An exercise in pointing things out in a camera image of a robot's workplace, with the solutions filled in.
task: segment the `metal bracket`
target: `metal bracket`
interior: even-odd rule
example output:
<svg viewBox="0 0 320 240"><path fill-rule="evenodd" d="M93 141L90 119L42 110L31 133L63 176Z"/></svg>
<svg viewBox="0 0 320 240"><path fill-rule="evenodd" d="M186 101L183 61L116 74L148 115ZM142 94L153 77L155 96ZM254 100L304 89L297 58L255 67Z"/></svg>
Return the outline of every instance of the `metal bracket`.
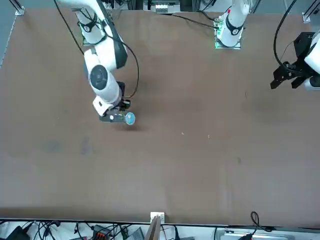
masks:
<svg viewBox="0 0 320 240"><path fill-rule="evenodd" d="M22 6L18 0L9 0L12 6L15 8L15 15L16 16L23 16L25 13L25 7Z"/></svg>
<svg viewBox="0 0 320 240"><path fill-rule="evenodd" d="M304 24L309 24L309 23L311 23L311 19L310 19L310 16L305 16L305 13L303 12L302 13L302 19L303 19L303 23Z"/></svg>
<svg viewBox="0 0 320 240"><path fill-rule="evenodd" d="M152 222L152 220L159 216L160 217L160 223L164 224L165 223L165 213L164 212L159 212L159 211L152 211L150 212L150 223Z"/></svg>

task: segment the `tabletop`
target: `tabletop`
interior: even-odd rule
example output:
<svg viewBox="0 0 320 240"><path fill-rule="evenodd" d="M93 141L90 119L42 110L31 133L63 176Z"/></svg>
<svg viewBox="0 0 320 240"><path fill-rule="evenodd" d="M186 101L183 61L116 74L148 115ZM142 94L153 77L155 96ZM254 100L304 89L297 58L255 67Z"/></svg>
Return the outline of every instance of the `tabletop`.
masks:
<svg viewBox="0 0 320 240"><path fill-rule="evenodd" d="M250 14L232 50L215 49L211 28L118 12L141 72L127 126L99 121L56 9L26 9L0 69L0 215L148 222L165 212L170 223L251 224L257 211L264 225L318 224L320 95L289 81L270 89L281 17ZM278 54L309 29L288 16ZM284 58L295 60L292 46ZM127 94L136 71L131 53L114 71Z"/></svg>

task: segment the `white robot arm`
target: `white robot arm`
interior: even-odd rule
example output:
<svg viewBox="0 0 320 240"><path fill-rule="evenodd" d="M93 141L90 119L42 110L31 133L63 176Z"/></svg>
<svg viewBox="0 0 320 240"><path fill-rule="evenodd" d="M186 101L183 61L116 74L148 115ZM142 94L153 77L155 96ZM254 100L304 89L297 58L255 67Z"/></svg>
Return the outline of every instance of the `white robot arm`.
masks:
<svg viewBox="0 0 320 240"><path fill-rule="evenodd" d="M295 78L293 89L303 84L306 90L320 90L320 32L302 32L293 44L297 60L292 64L285 61L273 72L271 89Z"/></svg>
<svg viewBox="0 0 320 240"><path fill-rule="evenodd" d="M132 125L135 115L126 110L130 101L123 98L125 84L117 82L111 71L122 68L127 49L101 0L59 0L78 17L82 34L94 46L84 52L85 72L96 98L93 106L104 122Z"/></svg>
<svg viewBox="0 0 320 240"><path fill-rule="evenodd" d="M223 25L217 35L217 39L224 46L231 48L240 41L249 11L248 0L233 0L232 6L219 17Z"/></svg>

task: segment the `cable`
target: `cable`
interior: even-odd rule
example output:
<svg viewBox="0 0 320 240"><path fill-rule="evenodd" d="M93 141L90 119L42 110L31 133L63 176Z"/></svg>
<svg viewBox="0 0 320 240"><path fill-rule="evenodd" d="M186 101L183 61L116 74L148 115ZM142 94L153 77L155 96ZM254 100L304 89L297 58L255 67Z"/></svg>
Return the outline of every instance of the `cable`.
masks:
<svg viewBox="0 0 320 240"><path fill-rule="evenodd" d="M125 226L125 227L123 228L123 230L127 229L127 228L130 227L131 225L132 225L132 224L129 224L128 226ZM120 230L119 232L117 232L117 233L114 235L114 237L110 238L109 240L114 240L114 239L116 238L116 236L118 236L120 233L121 233L121 230Z"/></svg>
<svg viewBox="0 0 320 240"><path fill-rule="evenodd" d="M59 8L59 6L58 6L58 4L57 4L57 1L56 1L56 0L53 0L53 1L54 1L55 6L56 6L56 9L58 10L61 18L63 19L66 27L68 28L68 30L69 30L69 32L70 32L70 34L71 34L71 36L72 36L75 44L76 44L77 47L79 48L79 50L80 50L80 52L82 53L82 55L84 55L84 51L81 49L81 47L80 47L80 45L78 44L78 42L77 42L74 34L72 33L72 31L71 31L71 29L70 29L70 27L69 27L66 19L65 19L64 16L62 15L62 13L61 13L61 11L60 11L60 8ZM133 93L132 93L131 95L129 95L129 96L124 96L124 97L123 97L123 98L126 98L126 99L130 99L130 98L132 98L132 97L136 94L136 92L137 92L137 90L138 90L139 80L140 80L140 68L139 68L139 63L138 63L137 56L135 55L135 53L134 53L134 51L131 49L131 47L129 47L129 46L128 46L127 44L125 44L124 42L122 42L122 41L120 41L120 40L118 40L118 39L113 38L112 36L108 35L107 33L105 33L105 35L106 35L107 37L111 38L112 40L114 40L114 41L116 41L116 42L118 42L118 43L121 43L121 44L125 45L125 46L130 50L130 52L132 53L132 55L133 55L133 57L134 57L134 59L135 59L136 68L137 68L136 86L135 86L135 89L134 89L134 91L133 91Z"/></svg>
<svg viewBox="0 0 320 240"><path fill-rule="evenodd" d="M58 10L58 12L59 12L62 20L64 21L66 27L68 28L69 33L71 34L71 36L72 36L72 38L73 38L73 40L74 40L74 43L77 45L77 47L78 47L79 51L82 53L82 55L84 55L84 51L81 49L81 47L80 47L79 43L77 42L77 40L76 40L73 32L71 31L71 29L70 29L70 27L69 27L69 25L68 25L65 17L63 16L63 14L62 14L61 11L60 11L60 8L59 8L59 6L58 6L58 4L57 4L57 1L56 1L56 0L53 0L53 1L54 1L54 4L55 4L55 6L56 6L56 9Z"/></svg>
<svg viewBox="0 0 320 240"><path fill-rule="evenodd" d="M44 226L40 227L40 224L43 224L43 222L42 222L42 221L39 222L39 224L38 224L38 231L36 231L33 240L36 239L37 235L39 235L39 238L40 238L41 240L43 240L43 238L41 237L40 230L41 230Z"/></svg>
<svg viewBox="0 0 320 240"><path fill-rule="evenodd" d="M283 51L283 53L282 53L282 56L280 57L280 61L281 61L281 59L283 58L283 56L285 55L285 52L286 52L287 48L288 48L294 41L295 41L295 40L293 40L292 42L290 42L290 43L285 47L285 49L284 49L284 51Z"/></svg>
<svg viewBox="0 0 320 240"><path fill-rule="evenodd" d="M87 222L85 222L85 224L86 224L92 231L95 230L95 227L94 227L94 226L90 226Z"/></svg>
<svg viewBox="0 0 320 240"><path fill-rule="evenodd" d="M48 224L46 225L46 228L45 228L45 230L44 230L43 235L45 236L46 233L47 233L47 235L48 235L48 233L49 233L50 236L51 236L51 238L52 238L53 240L56 240L55 237L54 237L54 235L53 235L52 232L51 232L51 229L50 229L50 226L51 226L51 225L52 225L52 222L51 222L51 223L48 223Z"/></svg>
<svg viewBox="0 0 320 240"><path fill-rule="evenodd" d="M198 22L198 21L192 20L192 19L184 17L184 16L178 16L178 15L171 15L171 16L174 16L174 17L177 17L177 18L181 18L181 19L185 19L185 20L188 20L190 22L206 26L208 28L217 29L217 30L219 29L217 26L211 26L211 25L208 25L208 24L205 24L205 23L202 23L202 22Z"/></svg>
<svg viewBox="0 0 320 240"><path fill-rule="evenodd" d="M137 90L138 90L138 86L139 86L139 81L140 81L140 67L139 67L139 63L138 63L137 56L135 55L135 53L134 53L134 51L131 49L131 47L129 47L129 46L128 46L126 43L124 43L123 41L118 40L118 39L116 39L116 38L108 35L107 33L105 33L105 35L106 35L108 38L111 38L112 40L114 40L114 41L116 41L116 42L118 42L118 43L121 43L121 44L125 45L125 46L130 50L130 52L132 53L132 55L133 55L133 57L134 57L134 59L135 59L136 70L137 70L136 85L135 85L134 91L133 91L133 93L132 93L131 95L129 95L129 96L124 96L124 97L123 97L124 99L130 99L130 98L132 98L132 97L136 94L136 92L137 92Z"/></svg>
<svg viewBox="0 0 320 240"><path fill-rule="evenodd" d="M213 240L216 240L217 236L217 227L214 229Z"/></svg>
<svg viewBox="0 0 320 240"><path fill-rule="evenodd" d="M202 11L205 11L205 10L207 9L207 7L209 7L210 4L212 4L212 6L213 6L213 5L216 3L216 1L217 1L217 0L211 0L211 1L204 7L204 9L203 9Z"/></svg>
<svg viewBox="0 0 320 240"><path fill-rule="evenodd" d="M254 234L256 233L256 231L258 230L258 228L264 230L264 231L267 232L267 233L271 233L271 232L272 232L271 229L268 229L268 228L266 228L266 227L260 226L259 215L258 215L258 213L257 213L256 211L252 211L252 212L250 213L250 217L251 217L252 222L256 225L256 228L255 228L254 232L252 233L252 235L254 235Z"/></svg>
<svg viewBox="0 0 320 240"><path fill-rule="evenodd" d="M211 18L208 16L208 14L206 14L203 10L198 10L199 13L202 13L207 19L211 20L211 21L214 21L215 19L214 18Z"/></svg>
<svg viewBox="0 0 320 240"><path fill-rule="evenodd" d="M225 13L226 13L231 7L232 7L232 5L225 10Z"/></svg>
<svg viewBox="0 0 320 240"><path fill-rule="evenodd" d="M288 9L285 11L285 13L284 13L284 15L283 15L283 17L282 17L282 19L281 19L278 27L276 28L276 31L275 31L275 34L274 34L274 40L273 40L273 53L274 53L275 60L279 63L279 65L280 65L283 69L287 70L288 72L295 73L295 74L298 74L299 76L301 76L302 71L296 71L296 70L290 69L290 68L288 68L286 65L284 65L284 64L280 61L280 59L279 59L279 57L278 57L278 55L277 55L277 50L276 50L277 38L278 38L279 30L280 30L283 22L285 21L287 15L289 14L291 8L292 8L292 7L294 6L294 4L296 3L296 1L297 1L297 0L293 0L293 1L292 1L292 3L290 4L290 6L288 7Z"/></svg>
<svg viewBox="0 0 320 240"><path fill-rule="evenodd" d="M75 229L76 229L76 232L77 232L78 235L79 235L79 238L82 239L82 240L84 240L84 238L81 236L80 231L79 231L79 223L76 223L76 224L75 224Z"/></svg>
<svg viewBox="0 0 320 240"><path fill-rule="evenodd" d="M162 231L163 231L165 240L168 240L168 239L167 239L167 235L166 235L166 231L165 231L165 229L164 229L164 226L161 225L161 228L162 228Z"/></svg>

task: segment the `floor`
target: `floor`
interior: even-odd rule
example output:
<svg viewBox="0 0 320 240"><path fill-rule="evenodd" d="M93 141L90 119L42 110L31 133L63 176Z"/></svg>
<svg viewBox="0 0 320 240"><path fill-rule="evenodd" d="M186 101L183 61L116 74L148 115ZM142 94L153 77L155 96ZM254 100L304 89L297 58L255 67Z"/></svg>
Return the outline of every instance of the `floor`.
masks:
<svg viewBox="0 0 320 240"><path fill-rule="evenodd" d="M6 238L8 235L17 227L17 226L27 226L29 222L27 221L14 221L14 222L7 222L0 226L0 238ZM35 222L30 229L28 230L27 234L31 237L31 239L39 240L40 237L37 234L38 231L38 222ZM112 224L103 224L99 223L102 227L110 226L110 229L112 229ZM75 233L75 222L64 222L61 223L60 227L57 228L56 226L52 226L51 232L53 237L56 240L80 240L78 233ZM146 233L148 231L148 225L145 224L135 224L128 227L128 234L132 234L135 232L138 228L141 228L142 233L144 236L146 236ZM79 232L81 237L85 239L85 237L92 237L92 230L85 224L80 223L78 225ZM164 225L163 230L160 231L159 240L173 240L175 238L175 228L172 225ZM227 236L225 235L225 230L228 231L234 231L237 233L252 233L252 229L246 229L246 228L224 228L224 227L218 227L217 229L215 227L209 227L209 226L177 226L179 237L185 240L238 240L239 237L236 236ZM41 235L43 234L44 228L40 230ZM319 231L313 231L313 230L306 230L306 229L300 229L299 231L287 231L287 230L274 230L271 233L266 233L263 230L258 230L257 234L262 234L265 236L270 236L270 238L274 240L320 240L320 234ZM116 240L122 240L121 234L119 234L116 238ZM265 238L262 237L253 237L252 239L255 240L264 240ZM52 240L51 236L48 235L46 237L46 240Z"/></svg>

